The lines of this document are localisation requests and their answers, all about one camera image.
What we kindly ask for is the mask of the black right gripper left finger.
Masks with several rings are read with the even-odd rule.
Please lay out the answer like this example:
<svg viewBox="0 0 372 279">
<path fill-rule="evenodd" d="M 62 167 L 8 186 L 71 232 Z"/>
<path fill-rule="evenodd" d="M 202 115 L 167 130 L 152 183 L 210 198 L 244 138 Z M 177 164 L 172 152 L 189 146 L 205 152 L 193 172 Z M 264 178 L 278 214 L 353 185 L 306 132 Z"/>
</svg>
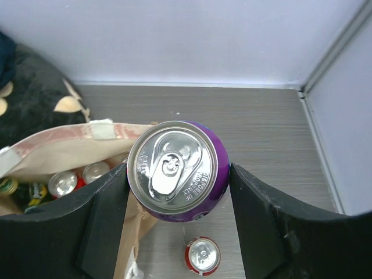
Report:
<svg viewBox="0 0 372 279">
<path fill-rule="evenodd" d="M 1 278 L 113 278 L 126 164 L 26 214 L 1 216 Z"/>
</svg>

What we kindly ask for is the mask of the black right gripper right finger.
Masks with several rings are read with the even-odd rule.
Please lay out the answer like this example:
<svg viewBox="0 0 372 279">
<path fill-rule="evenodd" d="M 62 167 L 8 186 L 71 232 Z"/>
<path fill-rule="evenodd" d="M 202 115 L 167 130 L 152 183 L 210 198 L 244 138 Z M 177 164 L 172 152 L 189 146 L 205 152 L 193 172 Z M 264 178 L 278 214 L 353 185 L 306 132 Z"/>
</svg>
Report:
<svg viewBox="0 0 372 279">
<path fill-rule="evenodd" d="M 246 278 L 371 277 L 371 213 L 312 206 L 237 164 L 230 192 Z"/>
</svg>

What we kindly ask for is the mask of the tan jute canvas bag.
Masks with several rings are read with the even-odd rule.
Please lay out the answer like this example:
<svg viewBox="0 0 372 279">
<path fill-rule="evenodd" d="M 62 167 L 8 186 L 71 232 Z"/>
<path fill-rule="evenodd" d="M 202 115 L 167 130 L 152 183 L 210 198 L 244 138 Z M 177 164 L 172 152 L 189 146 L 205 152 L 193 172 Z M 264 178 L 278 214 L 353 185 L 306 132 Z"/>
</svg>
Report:
<svg viewBox="0 0 372 279">
<path fill-rule="evenodd" d="M 134 141 L 147 129 L 142 124 L 97 120 L 60 126 L 31 135 L 1 150 L 1 178 L 17 179 L 19 186 L 9 196 L 1 196 L 1 216 L 26 214 L 30 201 L 29 183 L 43 183 L 61 171 L 82 175 L 86 166 L 106 162 L 110 171 L 124 163 Z M 146 213 L 130 192 L 113 278 L 143 278 L 137 266 L 140 239 L 157 220 Z"/>
</svg>

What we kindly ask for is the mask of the purple soda can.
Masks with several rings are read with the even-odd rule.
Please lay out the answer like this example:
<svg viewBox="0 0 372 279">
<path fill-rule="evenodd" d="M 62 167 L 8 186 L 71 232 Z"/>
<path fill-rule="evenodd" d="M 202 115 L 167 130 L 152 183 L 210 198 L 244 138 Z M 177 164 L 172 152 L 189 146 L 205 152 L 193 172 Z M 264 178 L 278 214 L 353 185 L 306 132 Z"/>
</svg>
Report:
<svg viewBox="0 0 372 279">
<path fill-rule="evenodd" d="M 169 222 L 190 222 L 209 214 L 230 179 L 228 153 L 215 132 L 194 121 L 166 121 L 135 141 L 127 179 L 139 204 Z"/>
</svg>

